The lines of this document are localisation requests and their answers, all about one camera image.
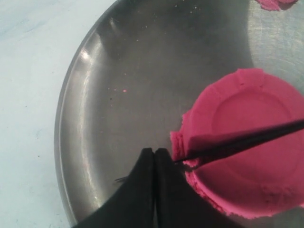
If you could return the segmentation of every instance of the pink play dough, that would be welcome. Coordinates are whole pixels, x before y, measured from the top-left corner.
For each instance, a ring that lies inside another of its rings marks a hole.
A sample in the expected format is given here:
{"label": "pink play dough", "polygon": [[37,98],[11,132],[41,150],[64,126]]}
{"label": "pink play dough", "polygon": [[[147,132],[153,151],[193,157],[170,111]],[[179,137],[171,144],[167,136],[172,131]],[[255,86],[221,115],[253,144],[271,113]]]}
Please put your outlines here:
{"label": "pink play dough", "polygon": [[[183,115],[180,131],[171,132],[173,159],[239,132],[301,118],[304,98],[295,88],[261,69],[239,69],[209,85]],[[187,181],[227,214],[272,216],[304,202],[303,139],[300,131],[200,166],[186,173]]]}
{"label": "pink play dough", "polygon": [[265,10],[280,10],[279,3],[293,3],[297,0],[256,0]]}

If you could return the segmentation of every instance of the light blue surface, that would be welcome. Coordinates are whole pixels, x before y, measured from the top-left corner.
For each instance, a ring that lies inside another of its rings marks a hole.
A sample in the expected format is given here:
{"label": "light blue surface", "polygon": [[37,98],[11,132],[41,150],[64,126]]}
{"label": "light blue surface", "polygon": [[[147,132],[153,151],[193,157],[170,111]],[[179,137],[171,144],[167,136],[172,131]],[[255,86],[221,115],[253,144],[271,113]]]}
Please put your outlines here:
{"label": "light blue surface", "polygon": [[61,84],[114,0],[0,0],[0,214],[3,228],[67,228],[54,162]]}

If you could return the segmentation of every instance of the metal bowl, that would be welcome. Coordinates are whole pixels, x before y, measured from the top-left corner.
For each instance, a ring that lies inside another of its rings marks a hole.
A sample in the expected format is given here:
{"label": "metal bowl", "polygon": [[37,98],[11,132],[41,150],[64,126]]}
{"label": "metal bowl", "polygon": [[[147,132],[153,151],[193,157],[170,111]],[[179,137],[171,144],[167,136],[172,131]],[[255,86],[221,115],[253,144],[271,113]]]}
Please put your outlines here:
{"label": "metal bowl", "polygon": [[[169,131],[210,83],[258,67],[304,92],[304,4],[262,10],[253,0],[120,0],[80,45],[61,91],[57,175],[72,224],[119,187],[143,147],[171,148]],[[246,220],[304,227],[302,209]]]}

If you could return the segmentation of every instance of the pink dough piece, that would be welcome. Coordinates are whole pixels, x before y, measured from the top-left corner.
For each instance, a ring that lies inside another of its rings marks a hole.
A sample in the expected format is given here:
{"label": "pink dough piece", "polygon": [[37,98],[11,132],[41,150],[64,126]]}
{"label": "pink dough piece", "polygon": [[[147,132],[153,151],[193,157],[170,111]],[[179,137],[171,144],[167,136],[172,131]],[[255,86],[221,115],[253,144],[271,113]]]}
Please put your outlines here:
{"label": "pink dough piece", "polygon": [[280,10],[279,3],[293,3],[296,2],[297,0],[256,0],[259,2],[262,6],[263,9],[265,10]]}
{"label": "pink dough piece", "polygon": [[[301,118],[304,98],[290,84],[261,69],[239,69],[209,85],[183,115],[181,129],[171,132],[173,159],[239,132]],[[300,131],[264,143],[187,172],[187,181],[227,214],[272,216],[304,202],[303,139]]]}

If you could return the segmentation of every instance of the black tool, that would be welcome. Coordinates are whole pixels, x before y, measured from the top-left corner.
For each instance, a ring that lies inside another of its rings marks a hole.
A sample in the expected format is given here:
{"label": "black tool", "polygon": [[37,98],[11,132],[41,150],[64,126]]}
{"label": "black tool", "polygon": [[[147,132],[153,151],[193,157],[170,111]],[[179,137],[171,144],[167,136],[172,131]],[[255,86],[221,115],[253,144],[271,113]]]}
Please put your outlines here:
{"label": "black tool", "polygon": [[[304,120],[283,124],[194,152],[186,159],[226,158],[256,145],[304,129]],[[240,228],[201,198],[186,182],[166,149],[143,149],[118,191],[74,228],[152,228],[154,202],[159,228]]]}

